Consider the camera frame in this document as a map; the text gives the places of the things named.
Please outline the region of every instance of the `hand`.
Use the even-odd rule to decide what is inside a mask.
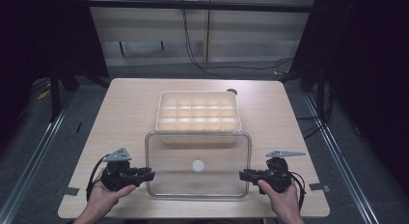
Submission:
[[[271,209],[278,218],[286,224],[304,223],[298,207],[297,187],[291,184],[286,191],[278,193],[263,180],[258,181],[259,187],[270,198]]]
[[[99,223],[111,208],[119,202],[120,198],[128,195],[136,188],[136,186],[132,184],[119,191],[107,189],[100,181],[103,170],[104,169],[99,172],[99,175],[94,180],[96,183],[94,184],[87,207],[85,207],[81,215],[74,221],[74,224]]]

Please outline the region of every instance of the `black controller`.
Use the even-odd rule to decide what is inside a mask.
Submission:
[[[150,182],[154,178],[151,168],[131,168],[129,160],[132,157],[125,148],[104,156],[94,167],[87,186],[87,201],[90,199],[93,190],[93,178],[95,171],[101,162],[107,162],[106,168],[102,171],[100,180],[109,190],[118,191],[127,185],[135,184],[139,187],[142,182]]]
[[[151,168],[130,168],[129,161],[108,162],[101,181],[109,190],[118,191],[130,184],[139,187],[142,182],[150,182],[154,174]]]
[[[288,165],[283,158],[273,157],[266,161],[268,169],[254,170],[244,169],[239,172],[242,181],[251,182],[258,185],[259,180],[264,180],[278,193],[284,192],[291,185],[291,174],[288,171]],[[259,187],[259,193],[265,194]]]

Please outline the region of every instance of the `black cable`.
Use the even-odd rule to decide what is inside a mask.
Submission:
[[[199,68],[199,70],[201,70],[201,71],[203,71],[205,73],[208,73],[208,74],[213,75],[213,76],[221,77],[223,79],[228,79],[225,76],[222,76],[222,75],[219,75],[219,74],[216,74],[216,73],[212,73],[212,72],[209,72],[207,70],[215,70],[215,69],[270,70],[270,69],[278,68],[278,66],[280,66],[280,65],[284,64],[285,62],[293,59],[293,57],[282,58],[282,59],[279,59],[274,66],[265,67],[265,68],[253,68],[253,67],[250,68],[250,67],[238,67],[238,66],[227,66],[227,67],[203,67],[203,66],[200,66],[196,62],[196,59],[195,59],[194,54],[193,54],[192,46],[190,44],[190,37],[189,37],[188,28],[187,28],[186,10],[182,10],[182,14],[183,14],[183,25],[184,25],[184,35],[185,35],[185,45],[186,45],[187,56],[189,57],[190,62],[194,66],[196,66],[197,68]]]
[[[291,174],[291,177],[295,180],[295,182],[298,184],[298,187],[300,188],[300,197],[298,198],[298,208],[301,211],[301,208],[303,207],[303,204],[304,204],[305,195],[307,194],[306,189],[305,189],[306,183],[304,182],[303,177],[301,177],[299,174],[294,173],[294,172],[289,172],[289,173]],[[300,181],[294,176],[294,174],[297,175],[301,179],[303,184],[300,183]]]
[[[310,134],[304,136],[304,140],[310,138],[311,136],[315,135],[319,130],[322,130],[323,128],[325,128],[331,118],[331,114],[332,114],[332,108],[333,108],[333,103],[334,103],[334,92],[332,90],[332,88],[330,87],[329,89],[329,97],[328,97],[328,101],[327,101],[327,111],[324,114],[324,117],[322,118],[321,123],[318,125],[318,127]],[[302,132],[308,132],[309,130],[313,129],[315,126],[312,126],[306,130],[303,130]]]
[[[196,66],[199,70],[201,70],[204,73],[216,76],[216,77],[220,77],[223,79],[228,79],[225,76],[222,75],[218,75],[216,73],[212,73],[209,71],[204,70],[201,66],[199,66],[199,64],[196,62],[195,57],[193,55],[193,50],[192,50],[192,46],[190,44],[190,38],[189,38],[189,32],[187,29],[187,19],[186,19],[186,10],[181,10],[182,14],[183,14],[183,25],[184,25],[184,36],[185,36],[185,44],[186,44],[186,51],[187,51],[187,56],[189,57],[190,62]]]
[[[90,199],[91,191],[93,190],[94,183],[100,181],[100,180],[98,180],[98,181],[93,182],[93,179],[94,179],[94,175],[95,175],[96,169],[99,167],[99,164],[101,164],[103,158],[101,158],[101,159],[98,161],[98,163],[96,164],[96,166],[95,166],[94,169],[93,169],[93,172],[92,172],[91,175],[90,175],[90,180],[88,181],[88,185],[87,185],[87,194],[86,194],[86,196],[87,196],[87,202],[88,202],[88,200]]]

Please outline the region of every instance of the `white circle marker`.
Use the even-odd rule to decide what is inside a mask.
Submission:
[[[195,170],[196,172],[202,172],[203,169],[205,168],[205,164],[203,161],[197,159],[193,161],[192,167],[193,167],[193,170]]]

